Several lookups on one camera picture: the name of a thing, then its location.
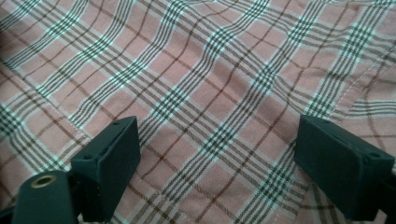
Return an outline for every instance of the pink plaid fabric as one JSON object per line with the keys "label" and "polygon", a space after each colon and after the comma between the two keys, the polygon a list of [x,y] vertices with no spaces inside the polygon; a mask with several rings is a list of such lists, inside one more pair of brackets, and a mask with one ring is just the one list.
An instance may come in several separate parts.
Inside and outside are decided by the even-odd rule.
{"label": "pink plaid fabric", "polygon": [[112,223],[350,222],[295,165],[298,120],[396,155],[395,20],[385,0],[0,1],[0,208],[137,116]]}

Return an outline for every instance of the plaid fabric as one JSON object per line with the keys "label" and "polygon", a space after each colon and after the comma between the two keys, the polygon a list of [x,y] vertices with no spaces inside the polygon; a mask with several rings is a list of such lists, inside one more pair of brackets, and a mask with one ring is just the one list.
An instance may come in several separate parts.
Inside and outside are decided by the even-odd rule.
{"label": "plaid fabric", "polygon": [[293,162],[298,120],[394,148],[395,9],[0,1],[0,207],[136,115],[142,161],[112,223],[347,222]]}

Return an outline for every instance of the metal grommet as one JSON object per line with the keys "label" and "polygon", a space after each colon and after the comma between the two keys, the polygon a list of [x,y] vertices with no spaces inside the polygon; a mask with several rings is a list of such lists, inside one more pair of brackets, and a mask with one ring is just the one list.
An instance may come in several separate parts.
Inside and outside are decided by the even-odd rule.
{"label": "metal grommet", "polygon": [[31,187],[34,189],[44,188],[56,180],[56,175],[42,175],[34,180]]}

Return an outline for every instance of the hole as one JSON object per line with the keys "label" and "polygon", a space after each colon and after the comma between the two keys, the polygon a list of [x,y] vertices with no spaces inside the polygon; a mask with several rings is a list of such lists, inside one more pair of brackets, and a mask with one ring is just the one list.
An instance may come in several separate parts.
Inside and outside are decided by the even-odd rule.
{"label": "hole", "polygon": [[378,157],[379,157],[379,154],[378,154],[378,153],[375,153],[375,152],[371,152],[371,153],[370,153],[370,156],[378,158]]}
{"label": "hole", "polygon": [[40,189],[50,185],[55,180],[56,180],[56,175],[42,175],[36,180],[34,180],[31,186],[34,189]]}
{"label": "hole", "polygon": [[90,159],[92,159],[92,155],[91,154],[88,154],[88,155],[84,156],[84,160],[90,160]]}

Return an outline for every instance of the checkered cloth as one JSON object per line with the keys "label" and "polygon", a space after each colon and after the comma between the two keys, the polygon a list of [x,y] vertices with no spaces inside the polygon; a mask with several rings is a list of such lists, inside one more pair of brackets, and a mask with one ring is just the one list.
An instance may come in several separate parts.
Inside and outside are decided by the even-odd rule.
{"label": "checkered cloth", "polygon": [[396,155],[395,21],[386,0],[0,1],[0,208],[137,116],[112,223],[349,222],[295,165],[298,121]]}

